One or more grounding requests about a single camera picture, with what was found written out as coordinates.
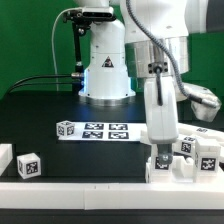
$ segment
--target green backdrop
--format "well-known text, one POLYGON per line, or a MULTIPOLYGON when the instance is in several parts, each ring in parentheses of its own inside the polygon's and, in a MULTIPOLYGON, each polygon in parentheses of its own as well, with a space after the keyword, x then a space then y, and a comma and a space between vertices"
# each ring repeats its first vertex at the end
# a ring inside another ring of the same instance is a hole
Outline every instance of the green backdrop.
MULTIPOLYGON (((33 75, 54 74, 51 31, 57 15, 76 6, 72 0, 0 0, 0 98, 16 81, 33 75)), ((89 35, 82 38, 84 65, 89 63, 89 35)), ((55 36, 60 74, 74 71, 71 24, 59 22, 55 36)), ((191 71, 184 81, 205 86, 223 101, 224 33, 189 37, 191 71)), ((55 90, 45 86, 35 89, 55 90)))

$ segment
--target printed marker sheet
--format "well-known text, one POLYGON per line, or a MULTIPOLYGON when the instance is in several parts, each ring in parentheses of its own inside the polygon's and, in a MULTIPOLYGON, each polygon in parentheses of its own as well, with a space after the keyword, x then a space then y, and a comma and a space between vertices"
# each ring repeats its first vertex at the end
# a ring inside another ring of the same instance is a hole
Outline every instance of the printed marker sheet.
POLYGON ((146 124, 137 123, 99 123, 73 122, 75 134, 59 137, 71 141, 140 141, 141 130, 146 124))

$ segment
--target black and white pattern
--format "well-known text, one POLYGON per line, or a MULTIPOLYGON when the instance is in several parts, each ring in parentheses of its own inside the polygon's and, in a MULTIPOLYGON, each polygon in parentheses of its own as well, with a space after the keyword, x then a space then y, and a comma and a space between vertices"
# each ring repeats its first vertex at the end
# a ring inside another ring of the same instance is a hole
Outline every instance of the black and white pattern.
POLYGON ((185 140, 185 141, 188 141, 188 142, 193 142, 193 141, 195 141, 195 138, 192 138, 192 137, 185 137, 184 140, 185 140))
POLYGON ((169 170, 169 165, 160 164, 159 157, 156 157, 155 169, 156 170, 169 170))
POLYGON ((129 139, 128 132, 109 132, 109 139, 129 139))
POLYGON ((21 173, 23 173, 23 164, 21 163, 21 161, 19 160, 19 171, 21 173))
POLYGON ((205 129, 205 128, 198 128, 197 131, 202 132, 202 133, 205 133, 205 132, 208 131, 208 129, 205 129))
POLYGON ((27 163, 26 164, 26 172, 27 172, 27 174, 37 173, 38 172, 37 162, 27 163))
POLYGON ((73 135, 75 132, 74 126, 68 127, 67 128, 67 135, 73 135))
POLYGON ((85 125, 86 130, 103 130, 104 124, 87 123, 85 125))
POLYGON ((65 129, 62 126, 58 126, 58 134, 65 135, 65 129))
POLYGON ((191 144, 187 142, 182 142, 181 151, 191 153, 191 144))
POLYGON ((101 131, 84 131, 82 138, 83 139, 102 139, 103 132, 101 132, 101 131))
POLYGON ((214 158, 202 158, 201 170, 203 171, 215 171, 216 159, 214 158))
POLYGON ((109 124, 109 130, 124 131, 128 130, 127 124, 109 124))

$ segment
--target black tabletop surface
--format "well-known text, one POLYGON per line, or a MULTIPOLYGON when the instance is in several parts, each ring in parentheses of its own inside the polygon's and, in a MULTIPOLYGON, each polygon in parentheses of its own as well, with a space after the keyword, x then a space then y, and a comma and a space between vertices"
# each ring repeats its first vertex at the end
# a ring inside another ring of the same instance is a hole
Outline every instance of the black tabletop surface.
MULTIPOLYGON (((214 122, 198 121, 189 102, 178 103, 179 121, 222 131, 224 115, 214 122)), ((12 143, 14 159, 1 182, 119 182, 144 183, 150 147, 138 142, 59 142, 56 123, 144 123, 143 94, 135 102, 99 107, 79 101, 70 92, 15 92, 0 101, 0 143, 12 143), (41 158, 42 175, 23 180, 16 156, 34 152, 41 158)), ((223 223, 224 211, 191 210, 0 210, 0 223, 223 223)))

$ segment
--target cube with black markings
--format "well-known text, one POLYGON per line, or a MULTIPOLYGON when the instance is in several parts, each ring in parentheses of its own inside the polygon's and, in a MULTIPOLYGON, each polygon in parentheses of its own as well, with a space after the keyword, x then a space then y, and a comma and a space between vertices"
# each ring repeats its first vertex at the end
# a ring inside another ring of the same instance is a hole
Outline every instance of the cube with black markings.
POLYGON ((56 124, 57 136, 69 137, 75 134, 75 124, 71 121, 62 121, 56 124))
POLYGON ((41 175, 40 158, 35 153, 17 156, 17 167, 23 179, 41 175))

